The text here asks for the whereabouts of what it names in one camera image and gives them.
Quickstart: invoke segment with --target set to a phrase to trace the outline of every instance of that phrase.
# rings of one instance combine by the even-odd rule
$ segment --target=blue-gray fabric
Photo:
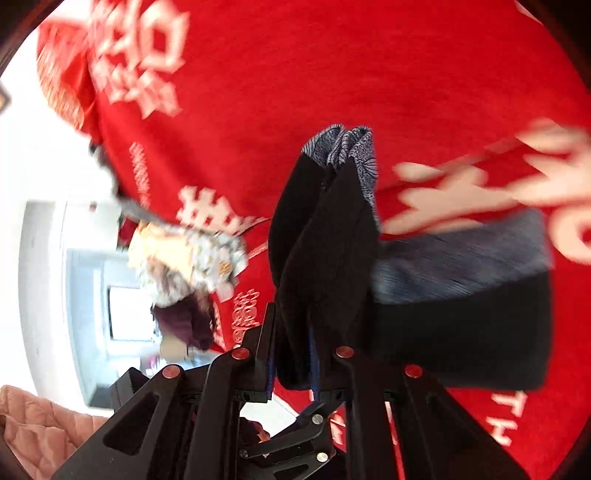
[[[381,242],[372,290],[381,304],[448,300],[550,267],[543,214],[527,209],[477,228]]]
[[[310,138],[301,152],[322,168],[332,166],[335,170],[347,159],[354,159],[361,192],[371,205],[374,219],[379,225],[374,193],[378,181],[378,166],[374,155],[374,135],[370,128],[355,127],[346,130],[343,125],[331,125]]]

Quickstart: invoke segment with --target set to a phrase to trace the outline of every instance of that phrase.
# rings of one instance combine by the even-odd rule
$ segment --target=window
[[[113,340],[152,342],[152,300],[138,288],[109,287],[109,328]]]

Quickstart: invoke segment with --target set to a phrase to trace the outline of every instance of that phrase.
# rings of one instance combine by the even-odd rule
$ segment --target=white graphic print
[[[232,339],[237,346],[242,343],[244,332],[261,324],[256,320],[256,299],[260,294],[260,292],[250,289],[246,293],[239,293],[234,297]]]
[[[516,204],[503,189],[487,189],[486,172],[466,166],[441,181],[438,188],[404,190],[399,199],[411,209],[384,222],[384,232],[398,235],[467,213],[504,210]]]
[[[269,250],[269,242],[263,242],[258,247],[253,248],[252,251],[248,252],[248,259],[252,260],[266,250]]]
[[[240,235],[265,218],[240,217],[234,213],[226,197],[213,201],[215,190],[203,188],[196,198],[197,187],[184,187],[178,194],[183,207],[177,213],[182,225],[211,233]]]
[[[499,211],[518,203],[557,207],[550,214],[548,234],[556,250],[569,260],[591,265],[591,245],[583,234],[591,228],[591,138],[582,130],[567,129],[549,120],[516,137],[540,154],[524,155],[538,170],[505,188],[486,188],[486,173],[475,166],[461,167],[437,188],[410,188],[399,199],[410,208],[384,222],[384,232],[394,235],[415,231],[446,231],[478,222],[462,218],[478,212]],[[564,160],[556,157],[567,154]],[[436,176],[436,168],[405,164],[397,169],[410,182]]]
[[[522,391],[515,392],[515,395],[493,393],[491,399],[499,405],[511,407],[511,414],[514,417],[521,418],[525,408],[525,402],[527,401],[527,395]],[[513,440],[507,436],[507,430],[517,430],[518,425],[515,420],[487,417],[486,422],[492,426],[491,436],[499,442],[500,445],[505,447],[511,446]]]
[[[148,167],[146,166],[144,148],[137,142],[133,142],[129,148],[131,164],[134,167],[135,187],[139,193],[139,204],[150,208],[150,177],[148,176]]]
[[[174,116],[181,111],[174,84],[158,72],[174,73],[184,64],[189,13],[179,13],[171,0],[157,0],[140,15],[141,4],[142,0],[96,4],[90,21],[95,53],[90,74],[109,103],[136,102],[144,119],[155,111]],[[163,51],[154,45],[156,32],[165,37]],[[123,63],[113,64],[108,57],[117,54],[124,55]]]
[[[486,418],[486,422],[492,425],[492,433],[491,436],[499,442],[500,445],[503,447],[511,446],[513,440],[511,440],[508,436],[505,435],[507,430],[517,430],[517,424],[513,420],[504,420],[504,419],[493,419],[491,417]]]

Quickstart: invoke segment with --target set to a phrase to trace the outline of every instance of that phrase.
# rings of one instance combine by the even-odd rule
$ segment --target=black fabric
[[[448,387],[531,390],[550,355],[550,297],[542,273],[451,300],[375,303],[367,351],[421,365]]]
[[[304,174],[307,171],[311,180]],[[311,189],[318,193],[307,192]],[[361,193],[354,160],[331,172],[315,168],[302,154],[269,234],[280,311],[277,375],[286,388],[310,388],[309,326],[329,328],[335,345],[359,330],[377,243],[378,231]]]
[[[314,160],[302,154],[277,203],[269,229],[269,238],[276,239],[269,249],[271,277],[276,287],[291,249],[316,210],[325,174]]]

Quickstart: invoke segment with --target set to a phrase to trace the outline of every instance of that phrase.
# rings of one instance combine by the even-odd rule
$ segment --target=pink quilted fabric
[[[52,474],[106,421],[60,407],[16,387],[0,388],[4,440],[33,480]]]

